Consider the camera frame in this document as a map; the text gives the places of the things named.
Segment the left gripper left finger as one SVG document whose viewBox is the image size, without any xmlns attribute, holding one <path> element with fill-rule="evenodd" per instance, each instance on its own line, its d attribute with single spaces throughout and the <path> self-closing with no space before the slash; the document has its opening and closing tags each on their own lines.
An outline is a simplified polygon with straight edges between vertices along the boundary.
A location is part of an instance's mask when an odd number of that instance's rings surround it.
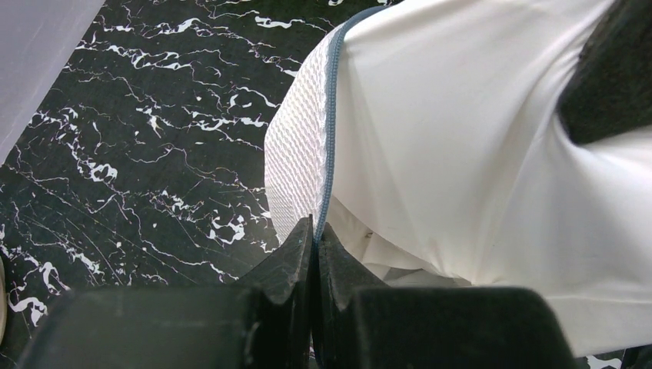
<svg viewBox="0 0 652 369">
<path fill-rule="evenodd" d="M 281 246 L 236 282 L 247 293 L 243 368 L 308 366 L 313 241 L 312 216 L 300 219 Z"/>
</svg>

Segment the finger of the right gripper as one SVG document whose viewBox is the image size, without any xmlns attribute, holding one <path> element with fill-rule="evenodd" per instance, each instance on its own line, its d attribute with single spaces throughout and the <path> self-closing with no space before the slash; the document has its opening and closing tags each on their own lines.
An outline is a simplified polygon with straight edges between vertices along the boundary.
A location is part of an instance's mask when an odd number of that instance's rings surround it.
<svg viewBox="0 0 652 369">
<path fill-rule="evenodd" d="M 586 145 L 651 124 L 651 3 L 616 1 L 584 45 L 557 112 Z"/>
</svg>

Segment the white mesh laundry bag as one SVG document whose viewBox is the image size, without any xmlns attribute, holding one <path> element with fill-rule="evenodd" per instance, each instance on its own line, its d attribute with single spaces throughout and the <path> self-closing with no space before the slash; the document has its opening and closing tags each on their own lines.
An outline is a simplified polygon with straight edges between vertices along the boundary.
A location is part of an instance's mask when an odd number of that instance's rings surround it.
<svg viewBox="0 0 652 369">
<path fill-rule="evenodd" d="M 365 9 L 315 46 L 298 70 L 264 137 L 264 186 L 278 242 L 313 218 L 324 231 L 334 184 L 338 66 L 344 37 L 356 24 L 383 11 Z"/>
</svg>

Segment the white bra from bag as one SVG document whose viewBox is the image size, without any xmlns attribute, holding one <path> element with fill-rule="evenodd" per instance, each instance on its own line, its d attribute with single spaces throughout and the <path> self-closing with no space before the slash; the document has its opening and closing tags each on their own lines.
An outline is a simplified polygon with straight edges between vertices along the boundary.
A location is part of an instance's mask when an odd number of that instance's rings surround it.
<svg viewBox="0 0 652 369">
<path fill-rule="evenodd" d="M 338 66 L 337 206 L 362 261 L 536 291 L 578 356 L 651 342 L 651 124 L 586 145 L 558 100 L 616 1 L 404 1 Z"/>
</svg>

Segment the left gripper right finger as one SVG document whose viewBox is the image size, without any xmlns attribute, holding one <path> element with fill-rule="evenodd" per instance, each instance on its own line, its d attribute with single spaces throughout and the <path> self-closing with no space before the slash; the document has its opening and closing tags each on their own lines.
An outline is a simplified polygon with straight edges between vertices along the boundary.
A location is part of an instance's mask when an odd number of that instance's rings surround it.
<svg viewBox="0 0 652 369">
<path fill-rule="evenodd" d="M 311 338 L 318 368 L 359 368 L 358 292 L 386 284 L 349 253 L 327 223 L 311 259 Z"/>
</svg>

